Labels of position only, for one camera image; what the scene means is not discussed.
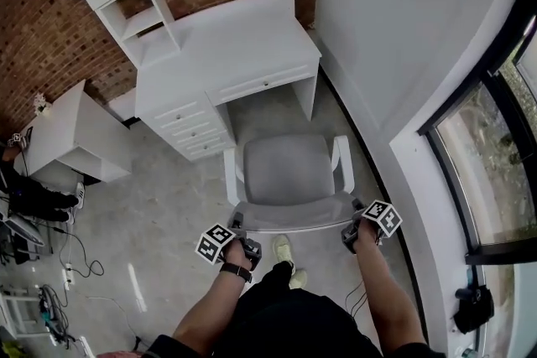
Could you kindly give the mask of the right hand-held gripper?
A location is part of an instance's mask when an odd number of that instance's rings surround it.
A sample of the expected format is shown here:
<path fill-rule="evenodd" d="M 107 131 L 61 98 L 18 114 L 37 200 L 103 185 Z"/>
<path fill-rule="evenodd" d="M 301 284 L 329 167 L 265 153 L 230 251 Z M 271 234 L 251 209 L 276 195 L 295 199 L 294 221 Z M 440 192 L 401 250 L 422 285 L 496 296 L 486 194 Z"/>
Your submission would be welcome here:
<path fill-rule="evenodd" d="M 382 242 L 383 238 L 390 238 L 402 224 L 402 218 L 390 203 L 374 200 L 370 205 L 365 206 L 359 199 L 355 199 L 352 202 L 352 207 L 354 212 L 351 223 L 341 231 L 341 241 L 352 254 L 355 254 L 353 243 L 357 239 L 357 230 L 362 218 L 376 223 L 378 229 L 383 232 L 378 244 Z"/>

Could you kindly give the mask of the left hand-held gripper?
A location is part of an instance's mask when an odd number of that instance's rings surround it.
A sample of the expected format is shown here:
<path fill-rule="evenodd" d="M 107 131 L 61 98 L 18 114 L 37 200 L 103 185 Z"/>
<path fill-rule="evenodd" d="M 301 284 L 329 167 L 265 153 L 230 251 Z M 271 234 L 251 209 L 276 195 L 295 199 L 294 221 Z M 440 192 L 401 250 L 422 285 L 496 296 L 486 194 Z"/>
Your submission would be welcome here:
<path fill-rule="evenodd" d="M 225 262 L 224 250 L 228 244 L 237 239 L 241 242 L 246 258 L 255 269 L 262 258 L 261 245 L 251 238 L 243 228 L 243 214 L 234 212 L 228 226 L 215 224 L 204 231 L 195 247 L 195 253 L 211 265 Z"/>

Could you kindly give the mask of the white grey-seated chair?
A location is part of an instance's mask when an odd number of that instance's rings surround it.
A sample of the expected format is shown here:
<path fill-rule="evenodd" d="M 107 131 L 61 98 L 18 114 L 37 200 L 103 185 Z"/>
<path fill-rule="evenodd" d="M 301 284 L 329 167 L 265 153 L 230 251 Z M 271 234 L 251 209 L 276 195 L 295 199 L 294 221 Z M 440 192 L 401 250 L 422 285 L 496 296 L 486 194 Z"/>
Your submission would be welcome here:
<path fill-rule="evenodd" d="M 254 233 L 292 233 L 351 221 L 355 178 L 346 136 L 290 134 L 224 151 L 227 199 Z"/>

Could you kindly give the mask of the person's left forearm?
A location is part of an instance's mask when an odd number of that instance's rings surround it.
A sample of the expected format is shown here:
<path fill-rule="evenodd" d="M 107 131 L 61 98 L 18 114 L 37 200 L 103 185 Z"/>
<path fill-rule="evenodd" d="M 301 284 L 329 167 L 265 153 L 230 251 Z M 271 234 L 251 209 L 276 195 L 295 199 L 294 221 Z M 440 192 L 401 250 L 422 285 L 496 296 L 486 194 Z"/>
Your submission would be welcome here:
<path fill-rule="evenodd" d="M 179 322 L 172 337 L 201 356 L 208 356 L 229 325 L 246 281 L 220 272 L 208 292 Z"/>

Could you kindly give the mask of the person's right forearm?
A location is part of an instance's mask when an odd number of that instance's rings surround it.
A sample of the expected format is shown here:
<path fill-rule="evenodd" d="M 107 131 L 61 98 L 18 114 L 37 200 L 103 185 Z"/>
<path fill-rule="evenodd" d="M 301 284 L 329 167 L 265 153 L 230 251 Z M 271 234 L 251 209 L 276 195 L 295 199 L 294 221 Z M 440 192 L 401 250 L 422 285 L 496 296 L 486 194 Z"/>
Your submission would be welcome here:
<path fill-rule="evenodd" d="M 424 344 L 416 307 L 394 280 L 378 246 L 358 241 L 354 248 L 382 352 L 388 355 L 407 344 Z"/>

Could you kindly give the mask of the person's right hand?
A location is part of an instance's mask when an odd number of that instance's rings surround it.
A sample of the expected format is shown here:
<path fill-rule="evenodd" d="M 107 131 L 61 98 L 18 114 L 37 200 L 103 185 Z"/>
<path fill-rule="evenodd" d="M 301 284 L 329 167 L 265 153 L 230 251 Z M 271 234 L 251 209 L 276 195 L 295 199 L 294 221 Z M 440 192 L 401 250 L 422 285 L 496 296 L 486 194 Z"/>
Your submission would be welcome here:
<path fill-rule="evenodd" d="M 382 233 L 383 232 L 378 229 L 376 223 L 362 218 L 357 230 L 357 239 L 353 243 L 355 253 L 358 254 L 368 246 L 377 246 Z"/>

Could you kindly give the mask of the person's left hand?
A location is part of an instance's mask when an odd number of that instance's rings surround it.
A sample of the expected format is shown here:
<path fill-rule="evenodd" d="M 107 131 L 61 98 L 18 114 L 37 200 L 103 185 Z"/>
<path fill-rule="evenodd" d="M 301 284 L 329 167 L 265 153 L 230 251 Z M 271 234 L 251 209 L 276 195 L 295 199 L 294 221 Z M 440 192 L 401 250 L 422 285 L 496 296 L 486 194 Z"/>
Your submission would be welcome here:
<path fill-rule="evenodd" d="M 247 259 L 242 243 L 235 239 L 230 241 L 224 249 L 225 262 L 252 270 L 252 263 Z"/>

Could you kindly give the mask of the black wristwatch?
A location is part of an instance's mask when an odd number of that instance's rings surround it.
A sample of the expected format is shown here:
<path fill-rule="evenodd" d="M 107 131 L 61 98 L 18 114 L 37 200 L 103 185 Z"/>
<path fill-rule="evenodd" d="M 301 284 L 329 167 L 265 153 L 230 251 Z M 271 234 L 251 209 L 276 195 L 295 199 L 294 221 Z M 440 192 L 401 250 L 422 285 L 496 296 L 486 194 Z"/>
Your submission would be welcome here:
<path fill-rule="evenodd" d="M 252 274 L 246 268 L 230 262 L 224 262 L 221 266 L 220 272 L 232 273 L 239 278 L 242 278 L 245 283 L 251 283 L 253 280 Z"/>

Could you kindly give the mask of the black framed window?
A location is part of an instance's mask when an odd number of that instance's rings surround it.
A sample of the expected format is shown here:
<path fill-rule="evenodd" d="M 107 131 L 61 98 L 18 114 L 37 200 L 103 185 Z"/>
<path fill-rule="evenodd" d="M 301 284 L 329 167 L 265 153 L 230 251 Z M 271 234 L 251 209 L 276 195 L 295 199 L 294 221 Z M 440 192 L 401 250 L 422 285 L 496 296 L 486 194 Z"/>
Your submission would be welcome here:
<path fill-rule="evenodd" d="M 419 134 L 446 177 L 467 264 L 537 262 L 537 12 L 500 33 Z"/>

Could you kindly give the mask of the black bag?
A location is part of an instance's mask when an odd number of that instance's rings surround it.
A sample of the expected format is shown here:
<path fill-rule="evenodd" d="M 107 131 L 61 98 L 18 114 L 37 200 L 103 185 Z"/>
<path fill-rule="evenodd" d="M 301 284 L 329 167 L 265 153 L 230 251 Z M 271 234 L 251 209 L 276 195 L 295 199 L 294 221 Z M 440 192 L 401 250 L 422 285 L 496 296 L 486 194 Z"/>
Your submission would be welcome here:
<path fill-rule="evenodd" d="M 453 319 L 463 334 L 478 329 L 494 316 L 493 296 L 486 286 L 459 288 L 455 297 L 459 300 L 459 308 Z"/>

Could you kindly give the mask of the white desk with hutch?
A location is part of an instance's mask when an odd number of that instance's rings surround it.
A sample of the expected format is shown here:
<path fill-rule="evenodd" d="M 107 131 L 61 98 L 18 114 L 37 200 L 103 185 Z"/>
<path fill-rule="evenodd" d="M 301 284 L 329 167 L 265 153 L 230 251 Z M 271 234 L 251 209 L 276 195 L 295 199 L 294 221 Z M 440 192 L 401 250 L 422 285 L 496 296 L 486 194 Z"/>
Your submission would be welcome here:
<path fill-rule="evenodd" d="M 86 0 L 138 72 L 135 114 L 189 160 L 233 143 L 182 137 L 229 101 L 291 84 L 312 114 L 321 57 L 295 18 L 295 0 L 233 0 L 175 18 L 166 0 Z"/>

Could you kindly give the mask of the grey metal stand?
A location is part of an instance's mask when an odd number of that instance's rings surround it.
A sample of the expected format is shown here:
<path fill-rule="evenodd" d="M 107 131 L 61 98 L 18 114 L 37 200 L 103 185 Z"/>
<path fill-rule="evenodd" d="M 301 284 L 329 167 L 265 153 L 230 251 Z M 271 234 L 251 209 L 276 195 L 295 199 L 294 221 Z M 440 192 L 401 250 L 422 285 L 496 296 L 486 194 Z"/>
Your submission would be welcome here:
<path fill-rule="evenodd" d="M 24 240 L 33 243 L 36 246 L 45 246 L 43 237 L 37 227 L 30 221 L 20 216 L 12 216 L 2 220 L 13 233 L 21 236 Z"/>

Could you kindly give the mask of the small potted flower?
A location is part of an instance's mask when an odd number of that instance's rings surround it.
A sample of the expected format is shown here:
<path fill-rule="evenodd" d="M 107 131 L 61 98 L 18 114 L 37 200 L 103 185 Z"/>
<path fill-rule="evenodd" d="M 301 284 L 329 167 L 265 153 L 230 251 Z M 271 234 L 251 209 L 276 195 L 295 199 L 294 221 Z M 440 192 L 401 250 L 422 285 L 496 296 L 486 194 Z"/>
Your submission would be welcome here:
<path fill-rule="evenodd" d="M 50 113 L 52 104 L 46 99 L 45 95 L 37 92 L 34 96 L 34 113 L 38 116 L 47 116 Z"/>

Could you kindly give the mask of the yellow green object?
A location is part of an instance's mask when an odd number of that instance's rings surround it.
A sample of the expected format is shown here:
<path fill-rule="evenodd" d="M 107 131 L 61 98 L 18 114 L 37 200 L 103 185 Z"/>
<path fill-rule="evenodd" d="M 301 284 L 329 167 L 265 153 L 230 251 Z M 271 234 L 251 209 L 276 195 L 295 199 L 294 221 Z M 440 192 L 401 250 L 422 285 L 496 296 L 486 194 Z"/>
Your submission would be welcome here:
<path fill-rule="evenodd" d="M 29 358 L 26 351 L 17 342 L 0 342 L 0 358 Z"/>

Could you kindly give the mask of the white low wall panel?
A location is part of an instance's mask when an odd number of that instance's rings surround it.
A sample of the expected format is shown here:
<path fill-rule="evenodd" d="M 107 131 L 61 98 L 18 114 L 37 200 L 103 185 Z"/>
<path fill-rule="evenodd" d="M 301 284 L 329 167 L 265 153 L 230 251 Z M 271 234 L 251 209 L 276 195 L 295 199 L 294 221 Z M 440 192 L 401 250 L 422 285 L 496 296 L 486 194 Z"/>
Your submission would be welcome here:
<path fill-rule="evenodd" d="M 115 117 L 125 127 L 130 128 L 139 119 L 135 117 L 136 89 L 114 98 L 109 101 L 104 109 Z"/>

